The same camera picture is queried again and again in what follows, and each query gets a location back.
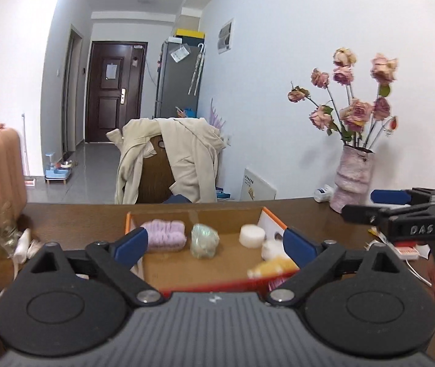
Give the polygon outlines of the white board against wall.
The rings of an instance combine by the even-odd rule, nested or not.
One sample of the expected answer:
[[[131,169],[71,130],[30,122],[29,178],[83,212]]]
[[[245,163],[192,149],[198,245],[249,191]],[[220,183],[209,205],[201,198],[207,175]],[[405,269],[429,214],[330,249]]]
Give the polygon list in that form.
[[[271,201],[276,198],[277,190],[248,168],[244,171],[240,201]]]

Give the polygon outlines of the dark brown entrance door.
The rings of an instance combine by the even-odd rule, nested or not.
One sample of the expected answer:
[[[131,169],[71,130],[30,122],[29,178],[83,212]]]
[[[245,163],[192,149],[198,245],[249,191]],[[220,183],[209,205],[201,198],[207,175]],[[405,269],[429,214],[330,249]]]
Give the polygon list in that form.
[[[86,101],[88,143],[105,143],[141,112],[146,42],[93,42]]]

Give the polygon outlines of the grey refrigerator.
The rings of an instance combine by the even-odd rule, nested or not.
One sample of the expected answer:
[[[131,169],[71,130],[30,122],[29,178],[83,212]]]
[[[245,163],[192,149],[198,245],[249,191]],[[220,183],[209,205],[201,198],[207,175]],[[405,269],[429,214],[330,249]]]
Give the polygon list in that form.
[[[200,43],[204,40],[182,37],[177,42],[177,38],[170,37],[162,44],[153,113],[155,118],[196,118],[199,86],[196,96],[188,95],[187,91]]]

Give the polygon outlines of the white umbrella on refrigerator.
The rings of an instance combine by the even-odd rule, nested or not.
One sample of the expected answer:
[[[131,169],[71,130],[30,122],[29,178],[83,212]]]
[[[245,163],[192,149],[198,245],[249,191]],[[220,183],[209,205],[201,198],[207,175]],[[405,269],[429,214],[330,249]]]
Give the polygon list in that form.
[[[201,72],[204,65],[206,45],[204,43],[200,43],[198,45],[198,48],[199,48],[199,52],[197,54],[197,60],[193,70],[191,82],[187,91],[188,95],[193,95],[193,96],[197,95],[197,89],[199,86],[199,82],[201,79]]]

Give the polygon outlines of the red black small box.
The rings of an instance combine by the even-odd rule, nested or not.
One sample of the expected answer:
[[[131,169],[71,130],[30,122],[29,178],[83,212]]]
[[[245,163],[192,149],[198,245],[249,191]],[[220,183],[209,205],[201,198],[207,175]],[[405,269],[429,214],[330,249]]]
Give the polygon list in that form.
[[[394,243],[392,249],[396,256],[403,261],[418,260],[420,253],[412,243]]]

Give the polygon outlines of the beige coat on chair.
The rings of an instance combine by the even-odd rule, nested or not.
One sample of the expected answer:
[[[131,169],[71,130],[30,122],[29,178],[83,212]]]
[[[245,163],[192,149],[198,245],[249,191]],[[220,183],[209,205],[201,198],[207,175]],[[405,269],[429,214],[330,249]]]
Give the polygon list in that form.
[[[151,139],[160,136],[173,175],[173,195],[192,203],[215,203],[219,154],[226,148],[220,130],[205,118],[131,119],[106,137],[120,151],[115,204],[138,201],[144,161],[156,156]]]

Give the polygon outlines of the pale green soft ball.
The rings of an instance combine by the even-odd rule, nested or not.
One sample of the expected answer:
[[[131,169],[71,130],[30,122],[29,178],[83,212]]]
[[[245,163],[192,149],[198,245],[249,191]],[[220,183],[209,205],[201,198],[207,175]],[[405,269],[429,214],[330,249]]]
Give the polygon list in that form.
[[[195,224],[191,231],[190,251],[195,258],[213,258],[220,243],[216,229],[205,224]]]

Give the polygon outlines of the yellow box on refrigerator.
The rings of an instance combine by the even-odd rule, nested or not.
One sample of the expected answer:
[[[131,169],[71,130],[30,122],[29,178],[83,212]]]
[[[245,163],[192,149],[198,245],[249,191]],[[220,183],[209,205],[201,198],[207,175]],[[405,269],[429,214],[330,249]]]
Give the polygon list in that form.
[[[183,29],[183,28],[177,28],[174,31],[174,36],[177,37],[191,37],[196,39],[204,39],[205,33],[195,30],[189,30],[189,29]]]

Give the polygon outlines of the dried pink rose bouquet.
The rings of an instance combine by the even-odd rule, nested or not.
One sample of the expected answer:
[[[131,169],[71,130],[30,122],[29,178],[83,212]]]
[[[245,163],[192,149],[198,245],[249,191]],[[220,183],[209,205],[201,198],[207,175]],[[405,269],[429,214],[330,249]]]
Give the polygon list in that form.
[[[327,93],[326,102],[315,101],[309,90],[295,84],[291,85],[287,98],[294,104],[308,101],[314,105],[308,119],[316,129],[328,135],[337,133],[343,145],[370,152],[383,133],[391,134],[398,127],[398,118],[392,113],[388,97],[396,81],[399,62],[381,53],[371,60],[370,76],[377,84],[371,102],[358,98],[353,92],[355,64],[357,56],[351,49],[338,48],[333,54],[332,72],[315,68],[310,75],[311,85]]]

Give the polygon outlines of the orange red cardboard box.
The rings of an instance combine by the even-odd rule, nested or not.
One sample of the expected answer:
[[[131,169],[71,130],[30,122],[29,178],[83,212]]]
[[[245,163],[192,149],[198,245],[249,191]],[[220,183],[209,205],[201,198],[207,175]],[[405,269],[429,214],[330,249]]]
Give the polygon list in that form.
[[[284,251],[285,224],[265,207],[154,209],[129,213],[125,229],[148,231],[134,273],[174,292],[264,294],[298,272]]]

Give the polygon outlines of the brown wooden chair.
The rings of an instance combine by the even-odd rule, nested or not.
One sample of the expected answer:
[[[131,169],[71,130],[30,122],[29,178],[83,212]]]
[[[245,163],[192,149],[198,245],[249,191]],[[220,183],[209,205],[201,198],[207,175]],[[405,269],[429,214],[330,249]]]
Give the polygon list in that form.
[[[173,195],[170,186],[173,185],[174,178],[163,137],[158,135],[151,138],[150,142],[156,154],[144,158],[138,187],[138,204],[160,204]]]

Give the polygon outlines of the pink textured vase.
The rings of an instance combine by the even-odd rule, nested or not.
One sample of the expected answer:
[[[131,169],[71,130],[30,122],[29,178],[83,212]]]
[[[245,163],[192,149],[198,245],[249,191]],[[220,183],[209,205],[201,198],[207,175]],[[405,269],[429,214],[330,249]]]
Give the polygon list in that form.
[[[345,145],[335,176],[335,190],[330,208],[341,213],[346,205],[362,205],[371,184],[375,153]]]

